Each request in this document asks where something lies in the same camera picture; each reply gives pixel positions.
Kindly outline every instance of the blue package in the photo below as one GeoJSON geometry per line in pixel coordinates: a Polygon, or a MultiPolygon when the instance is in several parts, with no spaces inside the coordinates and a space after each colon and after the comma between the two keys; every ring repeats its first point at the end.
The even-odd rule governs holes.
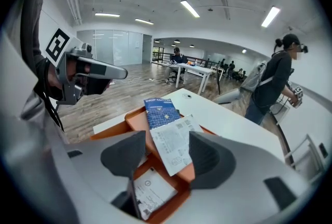
{"type": "Polygon", "coordinates": [[[171,99],[153,98],[144,100],[144,104],[150,129],[160,127],[181,118],[171,99]]]}

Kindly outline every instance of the backpack strap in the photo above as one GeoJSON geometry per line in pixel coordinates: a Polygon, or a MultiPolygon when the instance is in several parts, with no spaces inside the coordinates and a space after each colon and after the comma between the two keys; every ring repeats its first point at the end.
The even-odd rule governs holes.
{"type": "Polygon", "coordinates": [[[265,79],[264,81],[262,81],[261,83],[259,83],[258,87],[263,86],[264,84],[270,82],[272,79],[273,79],[273,76],[269,77],[268,79],[265,79]]]}

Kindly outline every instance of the fluorescent light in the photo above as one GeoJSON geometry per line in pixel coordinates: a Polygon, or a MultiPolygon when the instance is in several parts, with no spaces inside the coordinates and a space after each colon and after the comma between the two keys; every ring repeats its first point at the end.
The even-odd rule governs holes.
{"type": "Polygon", "coordinates": [[[115,17],[118,18],[120,15],[117,14],[108,14],[108,13],[96,13],[95,16],[103,16],[103,17],[115,17]]]}
{"type": "Polygon", "coordinates": [[[135,19],[136,21],[138,22],[143,22],[143,23],[146,23],[146,24],[150,24],[150,25],[153,25],[152,22],[149,22],[149,21],[145,21],[145,20],[142,20],[142,19],[135,19]]]}
{"type": "Polygon", "coordinates": [[[197,12],[192,8],[192,6],[189,5],[189,3],[186,0],[181,1],[181,4],[183,4],[184,7],[187,8],[190,11],[190,13],[193,14],[193,16],[195,18],[199,18],[199,15],[197,14],[197,12]]]}
{"type": "Polygon", "coordinates": [[[267,17],[265,18],[264,22],[262,23],[262,27],[267,27],[270,25],[272,20],[277,16],[279,13],[280,9],[276,8],[275,6],[272,6],[270,12],[268,13],[267,17]]]}

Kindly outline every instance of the qr code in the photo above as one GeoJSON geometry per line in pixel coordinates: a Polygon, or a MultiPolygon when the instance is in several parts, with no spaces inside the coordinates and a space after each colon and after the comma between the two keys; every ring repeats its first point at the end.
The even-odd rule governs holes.
{"type": "Polygon", "coordinates": [[[150,215],[150,211],[149,211],[148,209],[143,210],[143,212],[144,212],[144,214],[147,215],[147,216],[150,215]]]}

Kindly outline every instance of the black shirt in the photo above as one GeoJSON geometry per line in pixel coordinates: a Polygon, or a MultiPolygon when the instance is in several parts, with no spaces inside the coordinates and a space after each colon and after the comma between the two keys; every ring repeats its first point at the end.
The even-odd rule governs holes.
{"type": "Polygon", "coordinates": [[[184,55],[175,55],[175,54],[173,54],[172,57],[171,57],[171,60],[174,60],[178,64],[186,63],[186,58],[185,58],[184,55]]]}
{"type": "Polygon", "coordinates": [[[292,58],[286,51],[276,53],[268,62],[261,81],[272,77],[272,81],[257,87],[252,95],[262,114],[277,101],[291,75],[292,58]]]}

